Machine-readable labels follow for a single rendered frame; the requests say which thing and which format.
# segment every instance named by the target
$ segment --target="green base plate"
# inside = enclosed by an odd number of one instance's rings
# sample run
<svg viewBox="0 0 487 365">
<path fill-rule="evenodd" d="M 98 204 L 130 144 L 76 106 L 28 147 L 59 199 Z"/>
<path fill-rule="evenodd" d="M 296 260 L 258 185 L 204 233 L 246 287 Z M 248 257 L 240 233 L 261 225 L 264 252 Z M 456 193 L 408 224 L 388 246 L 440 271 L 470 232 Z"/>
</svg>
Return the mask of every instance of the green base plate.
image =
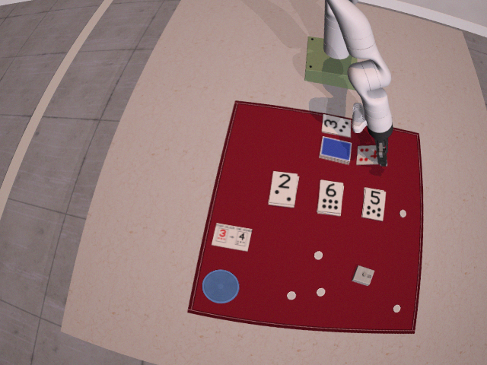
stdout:
<svg viewBox="0 0 487 365">
<path fill-rule="evenodd" d="M 351 56 L 346 59 L 332 59 L 323 51 L 323 41 L 323 38 L 315 36 L 307 38 L 304 80 L 355 90 L 350 84 L 347 71 L 357 59 Z"/>
</svg>

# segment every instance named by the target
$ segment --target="playing card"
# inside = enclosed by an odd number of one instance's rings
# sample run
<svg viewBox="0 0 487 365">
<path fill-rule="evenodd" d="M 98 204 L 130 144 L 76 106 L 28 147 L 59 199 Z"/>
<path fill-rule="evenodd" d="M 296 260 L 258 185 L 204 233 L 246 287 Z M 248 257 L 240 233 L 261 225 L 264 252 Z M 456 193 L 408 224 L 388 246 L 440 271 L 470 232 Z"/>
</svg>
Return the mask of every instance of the playing card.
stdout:
<svg viewBox="0 0 487 365">
<path fill-rule="evenodd" d="M 351 125 L 352 123 L 349 119 L 323 114 L 323 125 L 321 127 L 321 132 L 328 133 L 330 135 L 343 135 L 344 137 L 350 138 L 352 130 Z"/>
<path fill-rule="evenodd" d="M 369 268 L 364 268 L 363 266 L 357 266 L 357 270 L 355 271 L 355 275 L 353 277 L 354 283 L 359 283 L 363 285 L 370 285 L 372 281 L 372 276 L 374 276 L 374 270 L 370 270 Z"/>
<path fill-rule="evenodd" d="M 272 172 L 269 205 L 294 208 L 299 176 L 296 173 Z"/>
<path fill-rule="evenodd" d="M 364 206 L 362 218 L 384 221 L 386 192 L 379 189 L 364 188 Z"/>
<path fill-rule="evenodd" d="M 357 165 L 378 165 L 377 148 L 374 146 L 358 146 Z"/>
<path fill-rule="evenodd" d="M 320 180 L 319 214 L 342 215 L 343 182 Z"/>
<path fill-rule="evenodd" d="M 226 247 L 227 249 L 237 249 L 239 251 L 248 251 L 250 245 L 250 228 L 229 226 L 227 224 L 217 223 L 215 234 L 213 235 L 213 246 Z"/>
<path fill-rule="evenodd" d="M 352 144 L 334 138 L 321 138 L 320 158 L 350 164 Z"/>
</svg>

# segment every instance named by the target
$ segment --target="gray tile floor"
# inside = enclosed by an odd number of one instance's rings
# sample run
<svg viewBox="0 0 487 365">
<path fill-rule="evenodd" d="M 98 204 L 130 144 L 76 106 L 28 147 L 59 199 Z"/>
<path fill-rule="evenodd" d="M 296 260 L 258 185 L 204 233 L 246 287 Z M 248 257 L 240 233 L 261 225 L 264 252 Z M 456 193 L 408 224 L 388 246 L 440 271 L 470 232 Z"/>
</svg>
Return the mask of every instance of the gray tile floor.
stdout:
<svg viewBox="0 0 487 365">
<path fill-rule="evenodd" d="M 103 0 L 0 7 L 0 181 L 48 83 Z M 141 364 L 60 332 L 110 142 L 179 0 L 114 0 L 71 64 L 0 220 L 0 364 Z M 487 105 L 487 39 L 464 32 Z"/>
</svg>

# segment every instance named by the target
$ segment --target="blue card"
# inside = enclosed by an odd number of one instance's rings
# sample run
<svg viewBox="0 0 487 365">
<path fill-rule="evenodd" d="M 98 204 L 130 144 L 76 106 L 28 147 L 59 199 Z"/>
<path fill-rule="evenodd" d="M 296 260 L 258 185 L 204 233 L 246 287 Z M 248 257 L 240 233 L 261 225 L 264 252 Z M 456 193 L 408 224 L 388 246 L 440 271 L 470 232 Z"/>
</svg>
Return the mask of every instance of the blue card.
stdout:
<svg viewBox="0 0 487 365">
<path fill-rule="evenodd" d="M 329 137 L 321 140 L 320 158 L 335 162 L 350 164 L 352 154 L 352 143 L 339 141 Z"/>
</svg>

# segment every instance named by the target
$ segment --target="blue coaster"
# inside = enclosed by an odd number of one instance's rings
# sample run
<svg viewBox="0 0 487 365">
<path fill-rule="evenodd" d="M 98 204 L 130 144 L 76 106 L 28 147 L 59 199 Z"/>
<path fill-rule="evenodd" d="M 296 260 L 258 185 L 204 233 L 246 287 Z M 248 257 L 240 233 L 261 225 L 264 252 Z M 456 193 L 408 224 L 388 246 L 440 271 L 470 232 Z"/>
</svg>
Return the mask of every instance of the blue coaster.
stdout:
<svg viewBox="0 0 487 365">
<path fill-rule="evenodd" d="M 340 163 L 350 163 L 352 144 L 338 139 L 323 137 L 321 140 L 320 158 Z"/>
<path fill-rule="evenodd" d="M 213 303 L 231 302 L 238 294 L 238 280 L 231 272 L 215 270 L 203 280 L 203 293 Z"/>
</svg>

